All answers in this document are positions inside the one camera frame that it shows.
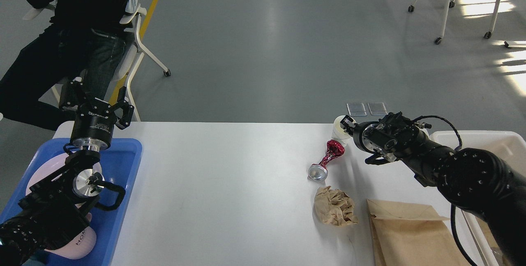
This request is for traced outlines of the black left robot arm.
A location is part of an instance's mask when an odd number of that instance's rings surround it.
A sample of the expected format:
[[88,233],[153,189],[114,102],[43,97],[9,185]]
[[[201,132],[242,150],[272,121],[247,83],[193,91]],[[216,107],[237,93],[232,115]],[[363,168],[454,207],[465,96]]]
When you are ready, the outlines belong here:
[[113,128],[126,129],[134,106],[125,98],[117,102],[91,97],[81,79],[71,82],[78,99],[71,140],[64,145],[65,163],[30,186],[18,205],[21,212],[1,224],[1,264],[20,266],[38,249],[57,250],[85,232],[92,208],[116,210],[125,198],[124,187],[104,179],[95,164],[100,152],[111,146]]

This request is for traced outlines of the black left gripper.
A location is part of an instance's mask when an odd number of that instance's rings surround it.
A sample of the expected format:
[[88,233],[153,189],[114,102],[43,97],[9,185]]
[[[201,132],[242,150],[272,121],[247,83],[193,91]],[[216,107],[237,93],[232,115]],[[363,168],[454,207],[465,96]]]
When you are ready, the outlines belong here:
[[135,107],[126,100],[126,86],[120,88],[114,105],[98,106],[90,93],[84,90],[82,78],[74,78],[64,86],[66,92],[61,93],[58,108],[76,112],[71,144],[79,150],[101,151],[110,148],[114,126],[126,129],[133,118]]

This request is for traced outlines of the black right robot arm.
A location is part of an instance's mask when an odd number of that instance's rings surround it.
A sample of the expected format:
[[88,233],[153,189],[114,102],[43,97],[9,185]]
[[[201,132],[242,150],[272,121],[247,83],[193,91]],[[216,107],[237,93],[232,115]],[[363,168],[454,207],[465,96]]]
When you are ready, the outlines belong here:
[[383,165],[402,161],[423,187],[437,187],[451,203],[453,239],[464,258],[475,263],[462,247],[455,225],[460,208],[485,221],[498,247],[513,266],[526,261],[526,182],[525,177],[488,150],[455,149],[429,139],[423,116],[409,119],[402,112],[382,119],[357,123],[351,116],[337,121],[355,145],[371,154],[367,164]]

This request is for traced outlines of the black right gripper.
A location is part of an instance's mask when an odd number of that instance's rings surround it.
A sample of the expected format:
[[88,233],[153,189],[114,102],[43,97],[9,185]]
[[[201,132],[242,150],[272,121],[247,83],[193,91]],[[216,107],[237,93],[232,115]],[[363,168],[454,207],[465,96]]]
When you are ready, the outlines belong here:
[[340,120],[342,131],[349,136],[353,136],[353,142],[362,151],[370,151],[363,142],[363,132],[370,126],[370,122],[356,123],[354,118],[349,115],[343,116]]

